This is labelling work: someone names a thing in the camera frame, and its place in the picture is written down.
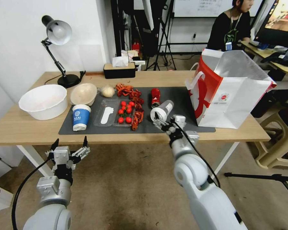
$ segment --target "lanyard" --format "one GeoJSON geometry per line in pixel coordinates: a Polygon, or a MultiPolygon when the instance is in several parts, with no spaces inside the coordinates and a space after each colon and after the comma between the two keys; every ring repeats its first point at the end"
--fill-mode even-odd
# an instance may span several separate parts
{"type": "MultiPolygon", "coordinates": [[[[234,27],[234,30],[236,29],[236,27],[237,27],[237,25],[238,25],[238,23],[240,21],[241,16],[242,16],[242,14],[239,15],[239,18],[238,18],[238,21],[237,21],[237,23],[236,23],[236,25],[234,27]]],[[[231,16],[230,17],[230,29],[229,29],[229,31],[232,30],[233,23],[234,23],[234,19],[233,19],[233,16],[231,16]]]]}

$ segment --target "wooden table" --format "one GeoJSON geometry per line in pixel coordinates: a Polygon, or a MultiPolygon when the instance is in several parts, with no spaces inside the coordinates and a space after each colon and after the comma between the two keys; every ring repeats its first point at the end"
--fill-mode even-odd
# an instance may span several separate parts
{"type": "MultiPolygon", "coordinates": [[[[58,76],[59,72],[45,72],[32,88],[43,85],[47,80],[58,76]]],[[[110,79],[104,78],[103,73],[85,75],[82,83],[90,82],[97,87],[117,83],[130,84],[134,87],[174,87],[184,86],[184,81],[191,78],[194,71],[142,71],[136,72],[135,78],[110,79]]],[[[47,84],[56,84],[57,79],[49,81],[47,84]]],[[[68,98],[72,88],[68,89],[68,98]]],[[[24,155],[34,166],[43,163],[43,159],[32,145],[51,145],[57,138],[61,145],[82,144],[84,135],[59,135],[63,121],[70,109],[60,116],[51,120],[39,121],[22,111],[18,105],[14,105],[7,114],[0,120],[0,145],[17,145],[24,155]]],[[[230,157],[239,142],[268,141],[270,137],[249,115],[239,129],[216,128],[214,133],[199,133],[200,142],[223,141],[229,142],[224,148],[224,154],[220,156],[220,162],[214,166],[217,173],[226,160],[230,157]]],[[[127,144],[127,143],[168,143],[167,134],[90,134],[87,135],[89,144],[127,144]]],[[[44,165],[40,168],[44,176],[53,175],[50,168],[44,165]]]]}
{"type": "MultiPolygon", "coordinates": [[[[265,49],[265,50],[261,50],[256,48],[255,46],[252,46],[251,44],[249,44],[246,41],[242,41],[241,44],[253,55],[259,56],[261,58],[266,58],[269,57],[271,54],[275,53],[276,51],[273,49],[265,49]]],[[[288,67],[275,63],[275,62],[269,62],[269,64],[281,71],[283,71],[284,73],[288,74],[288,67]]]]}

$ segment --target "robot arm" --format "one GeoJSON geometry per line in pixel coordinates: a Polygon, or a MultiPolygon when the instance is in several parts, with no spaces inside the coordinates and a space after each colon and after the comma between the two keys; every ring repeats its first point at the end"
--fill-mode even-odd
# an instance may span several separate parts
{"type": "Polygon", "coordinates": [[[90,153],[86,137],[83,147],[71,153],[68,146],[58,147],[57,140],[46,152],[55,165],[52,168],[54,176],[41,177],[37,190],[41,195],[42,206],[24,225],[24,230],[68,230],[71,224],[71,212],[67,209],[70,203],[73,183],[72,170],[76,164],[90,153]]]}
{"type": "MultiPolygon", "coordinates": [[[[227,195],[210,178],[206,163],[196,154],[179,129],[185,126],[185,119],[184,116],[174,115],[169,123],[156,119],[154,124],[170,137],[170,147],[175,159],[174,175],[188,195],[191,212],[199,228],[247,230],[227,195]]],[[[195,145],[199,139],[198,134],[193,131],[186,131],[186,134],[195,145]]]]}

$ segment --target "computer screen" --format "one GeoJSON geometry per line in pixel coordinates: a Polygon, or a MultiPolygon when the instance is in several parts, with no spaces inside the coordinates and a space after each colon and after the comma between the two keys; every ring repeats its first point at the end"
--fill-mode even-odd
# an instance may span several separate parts
{"type": "Polygon", "coordinates": [[[275,0],[255,41],[288,47],[288,0],[275,0]]]}

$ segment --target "shopping bag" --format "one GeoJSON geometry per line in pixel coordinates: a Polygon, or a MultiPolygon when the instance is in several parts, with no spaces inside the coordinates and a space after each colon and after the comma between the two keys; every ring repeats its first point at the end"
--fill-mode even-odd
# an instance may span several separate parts
{"type": "Polygon", "coordinates": [[[241,50],[205,49],[186,80],[198,126],[239,128],[276,83],[241,50]]]}

